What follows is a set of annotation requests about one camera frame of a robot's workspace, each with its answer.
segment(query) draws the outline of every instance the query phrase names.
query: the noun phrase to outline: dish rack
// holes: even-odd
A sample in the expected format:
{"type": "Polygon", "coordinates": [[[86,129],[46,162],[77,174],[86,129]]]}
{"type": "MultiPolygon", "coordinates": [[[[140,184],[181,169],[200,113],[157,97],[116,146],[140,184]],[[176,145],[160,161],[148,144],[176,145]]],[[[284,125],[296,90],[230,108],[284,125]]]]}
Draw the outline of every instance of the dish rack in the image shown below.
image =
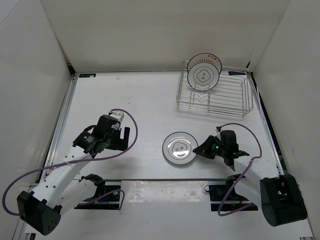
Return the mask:
{"type": "Polygon", "coordinates": [[[250,72],[246,69],[224,69],[217,85],[211,90],[199,91],[188,83],[188,61],[181,67],[176,94],[178,110],[184,113],[216,118],[243,119],[254,108],[250,72]],[[227,71],[245,73],[229,75],[227,71]]]}

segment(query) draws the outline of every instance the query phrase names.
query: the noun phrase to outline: wire rack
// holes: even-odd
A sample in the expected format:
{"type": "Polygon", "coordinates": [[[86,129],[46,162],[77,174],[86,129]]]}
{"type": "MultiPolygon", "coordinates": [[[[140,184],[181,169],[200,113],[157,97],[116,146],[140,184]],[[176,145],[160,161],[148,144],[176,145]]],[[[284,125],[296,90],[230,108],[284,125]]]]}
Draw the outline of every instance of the wire rack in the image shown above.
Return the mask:
{"type": "Polygon", "coordinates": [[[223,74],[225,69],[222,69],[219,82],[214,88],[198,91],[197,86],[193,88],[188,83],[187,64],[188,61],[182,63],[176,94],[180,111],[238,120],[252,111],[254,100],[248,77],[250,73],[246,69],[233,69],[233,71],[244,72],[246,75],[228,75],[228,72],[223,74]]]}

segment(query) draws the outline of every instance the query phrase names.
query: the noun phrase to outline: metal wire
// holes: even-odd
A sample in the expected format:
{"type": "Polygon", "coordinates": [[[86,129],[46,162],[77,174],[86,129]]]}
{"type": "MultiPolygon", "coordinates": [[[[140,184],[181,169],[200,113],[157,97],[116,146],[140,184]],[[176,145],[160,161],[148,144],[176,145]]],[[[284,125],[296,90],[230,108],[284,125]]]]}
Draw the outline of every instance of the metal wire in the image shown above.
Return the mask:
{"type": "Polygon", "coordinates": [[[253,96],[247,75],[220,74],[218,84],[211,90],[198,91],[188,83],[188,61],[181,67],[176,102],[185,113],[242,119],[253,109],[253,96]]]}

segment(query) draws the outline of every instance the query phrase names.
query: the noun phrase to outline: silver wire basket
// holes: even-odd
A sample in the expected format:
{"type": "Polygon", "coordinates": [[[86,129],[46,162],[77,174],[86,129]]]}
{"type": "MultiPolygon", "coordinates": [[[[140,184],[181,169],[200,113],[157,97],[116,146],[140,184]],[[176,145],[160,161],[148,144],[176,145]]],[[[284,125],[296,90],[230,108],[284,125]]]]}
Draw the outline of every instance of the silver wire basket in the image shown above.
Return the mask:
{"type": "Polygon", "coordinates": [[[187,64],[188,61],[182,63],[176,94],[179,111],[236,120],[243,119],[252,111],[254,100],[247,69],[223,68],[214,88],[198,91],[188,83],[187,64]],[[229,75],[224,71],[242,72],[245,75],[229,75]]]}

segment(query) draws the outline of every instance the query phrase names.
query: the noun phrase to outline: plate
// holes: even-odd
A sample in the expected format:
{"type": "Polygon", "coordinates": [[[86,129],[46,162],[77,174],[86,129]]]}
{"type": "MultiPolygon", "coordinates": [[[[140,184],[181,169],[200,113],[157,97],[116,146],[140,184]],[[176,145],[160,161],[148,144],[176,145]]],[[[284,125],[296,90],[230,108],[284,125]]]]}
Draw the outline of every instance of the plate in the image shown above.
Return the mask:
{"type": "Polygon", "coordinates": [[[211,63],[200,62],[190,69],[187,79],[192,88],[199,91],[207,91],[217,85],[219,71],[211,63]]]}
{"type": "Polygon", "coordinates": [[[194,55],[190,59],[190,61],[188,62],[188,65],[186,67],[187,72],[189,72],[190,69],[195,64],[199,64],[199,63],[209,63],[209,64],[214,65],[218,69],[219,74],[222,71],[222,63],[221,63],[220,59],[216,55],[214,55],[212,53],[209,53],[209,52],[202,52],[202,53],[199,53],[197,55],[194,55]]]}
{"type": "Polygon", "coordinates": [[[171,163],[183,165],[190,163],[197,154],[193,152],[198,147],[197,140],[187,132],[171,133],[163,142],[162,152],[171,163]]]}

